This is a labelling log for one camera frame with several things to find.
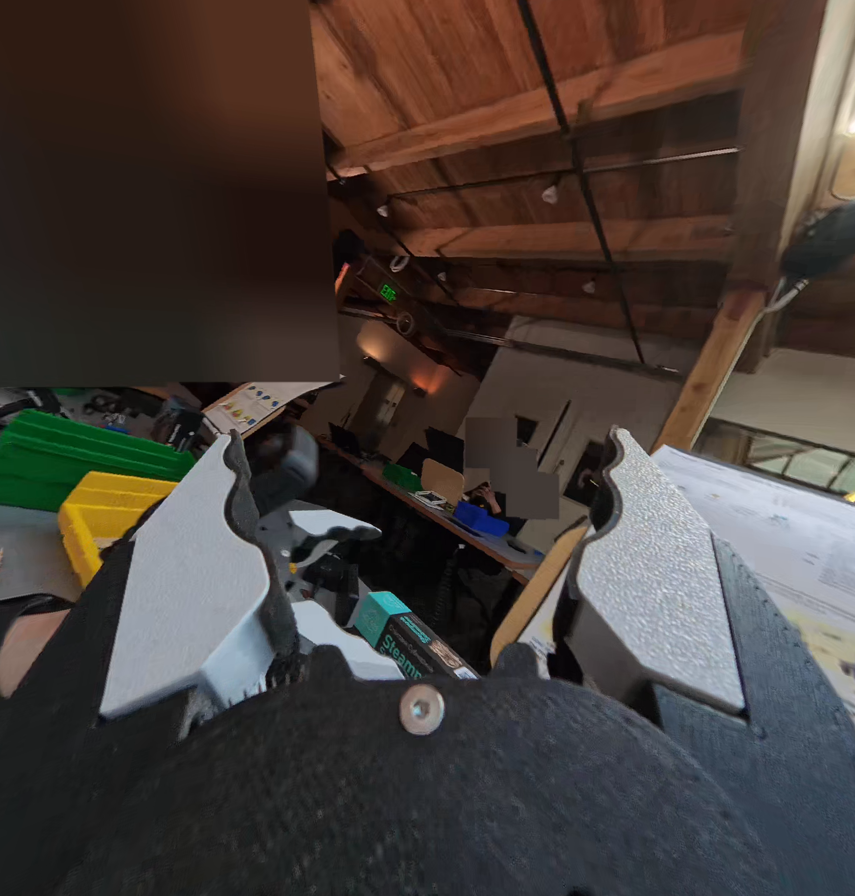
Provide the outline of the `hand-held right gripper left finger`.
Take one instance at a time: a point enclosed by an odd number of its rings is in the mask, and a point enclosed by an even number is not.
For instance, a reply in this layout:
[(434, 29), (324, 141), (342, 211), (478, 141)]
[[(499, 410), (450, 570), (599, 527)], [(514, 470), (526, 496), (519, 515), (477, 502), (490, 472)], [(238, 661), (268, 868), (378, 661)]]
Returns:
[(223, 434), (132, 537), (102, 717), (190, 688), (224, 711), (296, 655), (296, 619), (259, 521), (242, 440)]

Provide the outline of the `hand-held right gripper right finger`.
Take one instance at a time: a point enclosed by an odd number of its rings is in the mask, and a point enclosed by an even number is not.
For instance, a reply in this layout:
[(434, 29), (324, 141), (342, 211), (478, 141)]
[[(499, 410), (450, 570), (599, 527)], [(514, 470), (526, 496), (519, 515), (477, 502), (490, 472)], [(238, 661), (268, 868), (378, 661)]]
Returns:
[(709, 525), (625, 428), (610, 430), (600, 476), (567, 577), (576, 612), (565, 641), (582, 673), (622, 703), (658, 685), (743, 714)]

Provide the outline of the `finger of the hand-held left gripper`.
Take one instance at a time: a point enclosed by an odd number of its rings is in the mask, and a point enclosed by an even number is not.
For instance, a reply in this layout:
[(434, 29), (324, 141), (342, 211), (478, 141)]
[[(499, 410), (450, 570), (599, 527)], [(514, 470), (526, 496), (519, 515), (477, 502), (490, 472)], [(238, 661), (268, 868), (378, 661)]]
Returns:
[(291, 609), (304, 653), (316, 647), (334, 647), (341, 652), (350, 674), (357, 680), (403, 680), (402, 671), (392, 658), (377, 653), (359, 634), (342, 629), (316, 601), (293, 602)]
[(376, 526), (333, 510), (290, 510), (288, 517), (293, 531), (291, 558), (320, 558), (338, 544), (382, 537)]

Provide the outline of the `teal and black carton box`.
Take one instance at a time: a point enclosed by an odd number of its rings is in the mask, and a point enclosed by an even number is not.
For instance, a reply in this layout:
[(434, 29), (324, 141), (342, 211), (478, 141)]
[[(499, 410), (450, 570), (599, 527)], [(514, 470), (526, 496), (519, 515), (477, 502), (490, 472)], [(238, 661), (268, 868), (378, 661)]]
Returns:
[(478, 673), (389, 591), (369, 592), (354, 611), (354, 629), (412, 681), (444, 676), (477, 680)]

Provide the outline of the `person's left forearm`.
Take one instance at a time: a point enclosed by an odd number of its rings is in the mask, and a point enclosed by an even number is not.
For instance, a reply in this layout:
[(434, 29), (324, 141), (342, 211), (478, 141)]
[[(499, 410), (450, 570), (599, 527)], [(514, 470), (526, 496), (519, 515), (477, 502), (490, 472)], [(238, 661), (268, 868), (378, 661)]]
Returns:
[(0, 647), (0, 696), (8, 699), (21, 684), (70, 609), (24, 614), (12, 622)]

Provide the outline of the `long wood-edged desk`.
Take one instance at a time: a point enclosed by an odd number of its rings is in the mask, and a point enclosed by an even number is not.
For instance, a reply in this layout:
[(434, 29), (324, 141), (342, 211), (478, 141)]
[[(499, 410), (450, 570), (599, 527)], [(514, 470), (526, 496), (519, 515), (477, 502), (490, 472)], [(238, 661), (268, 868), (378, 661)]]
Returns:
[(479, 550), (494, 562), (506, 568), (513, 578), (526, 585), (544, 559), (544, 554), (533, 547), (524, 546), (508, 536), (499, 538), (464, 526), (450, 511), (439, 509), (420, 501), (415, 495), (391, 483), (383, 476), (384, 466), (379, 462), (357, 458), (334, 445), (324, 436), (317, 436), (321, 449), (342, 458), (358, 471), (360, 476), (382, 490), (397, 504), (405, 505), (425, 520), (452, 532), (464, 543)]

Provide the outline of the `illustrated instruction sheet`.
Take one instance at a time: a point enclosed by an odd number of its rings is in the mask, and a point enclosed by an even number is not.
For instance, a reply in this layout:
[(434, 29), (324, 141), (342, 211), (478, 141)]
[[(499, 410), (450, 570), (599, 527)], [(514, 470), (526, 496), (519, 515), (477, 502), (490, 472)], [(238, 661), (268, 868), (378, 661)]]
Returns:
[(339, 387), (344, 376), (330, 383), (251, 382), (234, 388), (202, 411), (204, 424), (216, 435), (237, 432), (242, 439), (276, 419), (292, 401), (324, 389)]
[[(709, 525), (715, 552), (735, 550), (855, 723), (855, 507), (669, 447), (649, 457)], [(752, 616), (762, 599), (738, 609), (726, 597), (726, 560), (716, 560), (748, 712), (752, 674), (739, 659), (739, 628), (762, 635), (764, 623)]]

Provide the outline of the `yellow plastic bin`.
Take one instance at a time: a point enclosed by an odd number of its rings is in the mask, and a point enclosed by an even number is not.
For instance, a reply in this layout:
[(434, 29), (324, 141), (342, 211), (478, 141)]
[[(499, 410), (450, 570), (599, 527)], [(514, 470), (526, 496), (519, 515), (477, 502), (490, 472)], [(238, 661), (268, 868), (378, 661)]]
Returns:
[(83, 477), (57, 513), (64, 551), (82, 587), (100, 569), (104, 550), (176, 486), (172, 481), (103, 472)]

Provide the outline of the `small black box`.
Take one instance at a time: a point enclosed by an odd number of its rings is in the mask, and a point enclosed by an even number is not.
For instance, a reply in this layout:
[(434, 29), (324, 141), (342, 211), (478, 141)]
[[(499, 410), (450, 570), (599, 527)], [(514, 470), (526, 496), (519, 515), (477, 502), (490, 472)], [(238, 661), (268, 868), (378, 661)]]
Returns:
[(153, 419), (151, 439), (179, 454), (187, 453), (198, 439), (203, 418), (202, 412), (186, 400), (170, 396)]

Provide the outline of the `pale wooden board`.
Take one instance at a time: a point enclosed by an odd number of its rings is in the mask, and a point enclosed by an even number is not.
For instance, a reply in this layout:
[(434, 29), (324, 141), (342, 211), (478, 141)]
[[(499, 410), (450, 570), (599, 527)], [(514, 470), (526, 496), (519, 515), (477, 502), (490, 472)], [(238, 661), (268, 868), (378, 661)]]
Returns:
[(463, 473), (455, 472), (430, 458), (424, 460), (420, 475), (423, 491), (430, 490), (443, 496), (448, 505), (455, 506), (464, 494)]

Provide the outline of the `black monitor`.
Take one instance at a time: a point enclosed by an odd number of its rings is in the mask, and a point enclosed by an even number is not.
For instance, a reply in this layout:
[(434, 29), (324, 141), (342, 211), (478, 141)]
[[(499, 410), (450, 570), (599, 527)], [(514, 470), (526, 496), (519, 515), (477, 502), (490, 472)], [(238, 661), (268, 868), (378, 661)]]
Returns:
[(462, 439), (435, 427), (426, 428), (424, 436), (431, 460), (455, 472), (464, 471), (465, 442)]

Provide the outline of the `blue plastic bin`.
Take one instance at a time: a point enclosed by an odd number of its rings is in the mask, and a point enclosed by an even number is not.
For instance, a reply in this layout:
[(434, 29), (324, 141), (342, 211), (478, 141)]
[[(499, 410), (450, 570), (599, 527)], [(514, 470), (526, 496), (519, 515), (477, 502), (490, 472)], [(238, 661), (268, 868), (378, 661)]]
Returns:
[(461, 526), (471, 531), (494, 538), (501, 538), (510, 531), (510, 523), (507, 519), (494, 516), (488, 507), (469, 501), (457, 503), (453, 518)]

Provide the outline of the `green plastic bin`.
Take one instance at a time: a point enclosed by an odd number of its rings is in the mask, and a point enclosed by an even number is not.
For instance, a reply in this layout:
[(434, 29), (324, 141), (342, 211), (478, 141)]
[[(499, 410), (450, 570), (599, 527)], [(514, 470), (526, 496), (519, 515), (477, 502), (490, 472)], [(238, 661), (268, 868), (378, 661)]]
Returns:
[(177, 482), (195, 462), (165, 444), (26, 409), (0, 433), (0, 505), (55, 512), (89, 472)]

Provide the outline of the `black ceiling device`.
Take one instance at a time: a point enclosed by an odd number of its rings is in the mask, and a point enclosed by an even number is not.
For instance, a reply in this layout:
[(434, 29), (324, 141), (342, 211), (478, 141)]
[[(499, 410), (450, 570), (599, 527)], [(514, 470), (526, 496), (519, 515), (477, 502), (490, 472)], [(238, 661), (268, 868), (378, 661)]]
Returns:
[(834, 273), (855, 255), (855, 200), (828, 210), (802, 230), (781, 256), (780, 274), (791, 282)]

